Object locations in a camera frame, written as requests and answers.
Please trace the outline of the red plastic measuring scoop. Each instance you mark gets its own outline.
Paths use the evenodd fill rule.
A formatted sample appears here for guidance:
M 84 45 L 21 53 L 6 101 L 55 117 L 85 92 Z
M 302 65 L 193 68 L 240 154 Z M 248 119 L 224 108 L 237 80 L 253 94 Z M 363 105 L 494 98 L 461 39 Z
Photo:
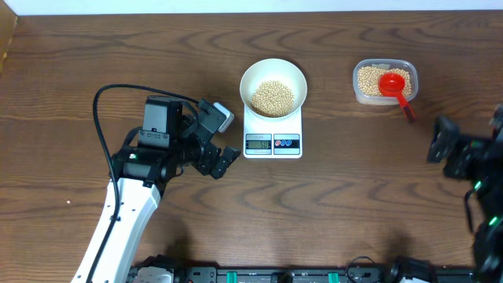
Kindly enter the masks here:
M 380 93 L 385 97 L 395 97 L 408 122 L 414 123 L 416 121 L 415 114 L 403 94 L 405 86 L 405 79 L 396 73 L 385 73 L 380 77 L 378 83 Z

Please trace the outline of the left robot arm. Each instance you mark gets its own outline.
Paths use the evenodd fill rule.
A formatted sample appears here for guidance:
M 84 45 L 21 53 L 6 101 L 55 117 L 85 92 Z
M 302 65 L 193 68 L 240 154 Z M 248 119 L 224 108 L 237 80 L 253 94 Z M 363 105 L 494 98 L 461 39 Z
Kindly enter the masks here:
M 101 217 L 74 282 L 124 282 L 145 227 L 167 183 L 192 166 L 221 178 L 240 150 L 220 149 L 211 139 L 224 132 L 233 113 L 201 100 L 150 96 L 143 124 L 126 136 L 111 158 L 110 182 Z

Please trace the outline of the white digital kitchen scale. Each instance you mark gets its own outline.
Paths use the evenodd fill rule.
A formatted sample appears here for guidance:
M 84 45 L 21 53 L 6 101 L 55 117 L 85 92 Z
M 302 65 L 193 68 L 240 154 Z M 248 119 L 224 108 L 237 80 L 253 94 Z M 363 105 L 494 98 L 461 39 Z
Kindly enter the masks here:
M 301 109 L 268 118 L 245 106 L 243 152 L 248 159 L 299 159 L 303 155 Z

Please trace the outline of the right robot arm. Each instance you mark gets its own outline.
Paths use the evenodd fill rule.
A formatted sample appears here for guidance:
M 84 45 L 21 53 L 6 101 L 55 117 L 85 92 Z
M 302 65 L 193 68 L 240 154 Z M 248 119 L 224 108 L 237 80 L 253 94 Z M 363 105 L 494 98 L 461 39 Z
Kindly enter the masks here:
M 445 161 L 447 178 L 469 181 L 464 196 L 468 229 L 475 235 L 473 255 L 479 282 L 502 281 L 502 105 L 490 120 L 489 138 L 462 134 L 446 116 L 435 119 L 427 162 Z

